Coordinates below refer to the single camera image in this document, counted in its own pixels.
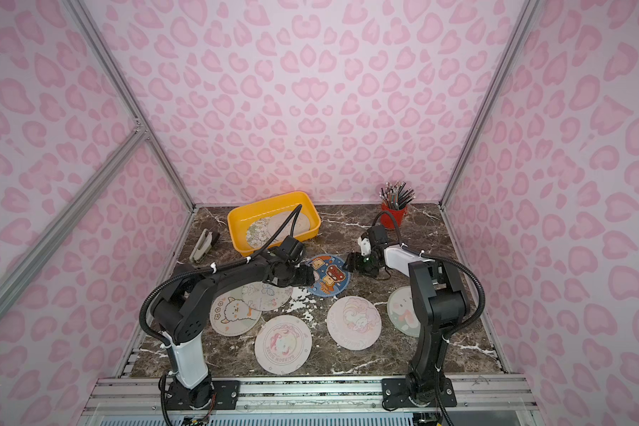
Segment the blue cartoon coaster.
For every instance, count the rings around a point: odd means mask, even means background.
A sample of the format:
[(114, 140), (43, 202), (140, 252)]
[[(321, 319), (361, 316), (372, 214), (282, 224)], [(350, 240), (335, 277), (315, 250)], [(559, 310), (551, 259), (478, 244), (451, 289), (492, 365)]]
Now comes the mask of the blue cartoon coaster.
[(318, 255), (306, 262), (313, 271), (314, 283), (309, 292), (318, 297), (333, 297), (349, 285), (351, 273), (344, 270), (344, 260), (330, 254)]

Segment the green floral coaster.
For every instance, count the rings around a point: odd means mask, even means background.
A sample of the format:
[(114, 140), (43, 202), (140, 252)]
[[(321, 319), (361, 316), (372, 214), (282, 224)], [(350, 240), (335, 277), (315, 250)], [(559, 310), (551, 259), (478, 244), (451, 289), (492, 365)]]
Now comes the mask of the green floral coaster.
[(271, 218), (260, 218), (253, 222), (246, 231), (246, 243), (253, 250), (263, 247), (275, 233), (275, 230), (271, 228), (270, 222)]

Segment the pink unicorn cloud coaster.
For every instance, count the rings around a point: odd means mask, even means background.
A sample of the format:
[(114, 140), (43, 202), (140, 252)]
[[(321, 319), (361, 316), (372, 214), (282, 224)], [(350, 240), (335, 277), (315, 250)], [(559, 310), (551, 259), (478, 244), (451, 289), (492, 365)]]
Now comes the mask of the pink unicorn cloud coaster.
[(381, 315), (367, 299), (346, 296), (333, 303), (327, 317), (328, 333), (335, 342), (351, 351), (371, 347), (382, 331)]

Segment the pink floral doodle coaster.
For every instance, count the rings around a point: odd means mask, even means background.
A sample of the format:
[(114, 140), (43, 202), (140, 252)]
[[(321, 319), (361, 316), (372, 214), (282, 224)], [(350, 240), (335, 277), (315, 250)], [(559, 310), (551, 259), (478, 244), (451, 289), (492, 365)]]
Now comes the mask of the pink floral doodle coaster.
[[(274, 235), (280, 228), (280, 226), (284, 223), (284, 221), (288, 218), (289, 214), (290, 211), (284, 211), (271, 217), (268, 221), (268, 233), (270, 235)], [(299, 234), (304, 234), (310, 229), (311, 223), (309, 218), (304, 213), (300, 213), (298, 215), (298, 219), (291, 218), (291, 220), (289, 220), (287, 225), (285, 225), (280, 233), (277, 235), (275, 241), (283, 241), (290, 234), (298, 237)]]

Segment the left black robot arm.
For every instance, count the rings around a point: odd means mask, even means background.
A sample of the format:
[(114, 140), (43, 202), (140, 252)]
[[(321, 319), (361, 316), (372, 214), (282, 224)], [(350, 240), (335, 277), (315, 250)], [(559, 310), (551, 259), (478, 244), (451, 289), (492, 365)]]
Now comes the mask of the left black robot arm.
[(287, 225), (294, 226), (302, 206), (289, 213), (275, 234), (252, 255), (228, 264), (177, 273), (151, 290), (140, 307), (138, 324), (158, 340), (169, 356), (170, 371), (160, 379), (163, 412), (178, 408), (210, 409), (217, 390), (205, 362), (202, 331), (217, 297), (253, 282), (277, 288), (310, 287), (312, 268), (302, 263), (305, 245), (293, 234), (280, 246), (272, 244)]

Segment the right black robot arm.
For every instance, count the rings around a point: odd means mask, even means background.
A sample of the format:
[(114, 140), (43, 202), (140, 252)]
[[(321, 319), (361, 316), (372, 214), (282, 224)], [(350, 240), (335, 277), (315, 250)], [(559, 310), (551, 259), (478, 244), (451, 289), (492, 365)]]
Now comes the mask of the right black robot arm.
[(414, 314), (420, 323), (415, 355), (403, 379), (383, 379), (384, 410), (436, 408), (447, 417), (457, 399), (444, 363), (452, 337), (483, 314), (485, 291), (470, 268), (448, 257), (427, 255), (408, 248), (396, 218), (381, 211), (358, 239), (344, 271), (376, 278), (383, 270), (409, 279)]

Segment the yellow plastic storage box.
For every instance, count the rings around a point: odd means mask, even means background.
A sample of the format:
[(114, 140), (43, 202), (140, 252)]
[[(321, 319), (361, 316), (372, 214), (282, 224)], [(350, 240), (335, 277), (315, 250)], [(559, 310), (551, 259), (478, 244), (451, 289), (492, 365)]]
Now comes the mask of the yellow plastic storage box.
[(301, 213), (309, 219), (310, 228), (304, 233), (294, 232), (299, 241), (314, 238), (321, 226), (321, 218), (310, 196), (301, 191), (284, 193), (265, 200), (233, 209), (227, 216), (228, 230), (232, 244), (236, 251), (243, 257), (251, 255), (255, 249), (249, 245), (246, 238), (251, 225), (262, 218), (271, 218), (275, 214), (286, 213), (289, 215), (293, 209), (301, 205)]

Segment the red pen holder cup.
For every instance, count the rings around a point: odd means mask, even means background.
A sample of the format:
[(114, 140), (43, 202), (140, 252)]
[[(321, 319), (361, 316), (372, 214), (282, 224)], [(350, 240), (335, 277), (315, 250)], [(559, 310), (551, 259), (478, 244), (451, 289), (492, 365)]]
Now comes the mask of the red pen holder cup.
[(403, 218), (408, 212), (408, 207), (392, 209), (386, 203), (382, 203), (381, 208), (383, 214), (380, 216), (379, 221), (388, 230), (394, 230), (396, 226), (401, 226)]

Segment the butterfly doodle coaster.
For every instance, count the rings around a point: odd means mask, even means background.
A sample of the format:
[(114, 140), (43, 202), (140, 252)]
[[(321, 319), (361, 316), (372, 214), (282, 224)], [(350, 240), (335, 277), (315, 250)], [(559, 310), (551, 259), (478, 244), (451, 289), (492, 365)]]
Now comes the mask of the butterfly doodle coaster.
[(241, 293), (241, 299), (250, 308), (260, 312), (271, 312), (289, 301), (293, 289), (279, 288), (264, 282), (252, 282), (243, 286)]

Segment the bundle of pens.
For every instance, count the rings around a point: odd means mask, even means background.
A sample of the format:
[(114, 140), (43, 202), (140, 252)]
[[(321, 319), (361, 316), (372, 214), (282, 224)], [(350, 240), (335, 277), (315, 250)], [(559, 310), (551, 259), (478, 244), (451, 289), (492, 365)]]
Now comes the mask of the bundle of pens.
[(380, 198), (388, 209), (402, 211), (415, 200), (415, 190), (404, 181), (387, 183), (380, 189)]

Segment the grey-green bunny coaster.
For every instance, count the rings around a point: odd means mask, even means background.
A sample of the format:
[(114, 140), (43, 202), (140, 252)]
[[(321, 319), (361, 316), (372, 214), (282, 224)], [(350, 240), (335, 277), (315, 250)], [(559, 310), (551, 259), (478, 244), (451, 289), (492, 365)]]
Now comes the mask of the grey-green bunny coaster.
[(409, 337), (419, 337), (421, 324), (415, 315), (410, 287), (402, 287), (390, 295), (387, 312), (396, 330)]

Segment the white sheep coaster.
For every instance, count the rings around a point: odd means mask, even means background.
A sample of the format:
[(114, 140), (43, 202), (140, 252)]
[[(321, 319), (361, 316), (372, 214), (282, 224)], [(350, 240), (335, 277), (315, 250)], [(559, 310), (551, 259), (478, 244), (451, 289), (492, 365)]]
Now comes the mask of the white sheep coaster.
[(216, 333), (224, 337), (237, 337), (254, 328), (261, 314), (243, 300), (242, 288), (239, 288), (214, 299), (209, 323)]

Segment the pink striped unicorn coaster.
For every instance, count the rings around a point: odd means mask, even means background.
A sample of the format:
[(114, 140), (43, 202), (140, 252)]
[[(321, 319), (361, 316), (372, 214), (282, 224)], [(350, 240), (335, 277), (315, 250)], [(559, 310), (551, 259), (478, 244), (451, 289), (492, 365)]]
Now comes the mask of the pink striped unicorn coaster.
[(310, 328), (291, 315), (268, 321), (258, 332), (255, 342), (255, 355), (260, 367), (278, 376), (288, 376), (300, 369), (311, 351)]

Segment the grey stapler tool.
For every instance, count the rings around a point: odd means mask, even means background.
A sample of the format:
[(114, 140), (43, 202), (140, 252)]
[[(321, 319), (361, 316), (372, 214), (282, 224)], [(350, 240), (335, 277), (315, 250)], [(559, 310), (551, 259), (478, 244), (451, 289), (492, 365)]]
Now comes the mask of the grey stapler tool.
[(220, 232), (209, 231), (204, 229), (197, 241), (189, 257), (189, 262), (192, 264), (199, 264), (205, 257), (213, 250), (214, 246), (218, 242)]

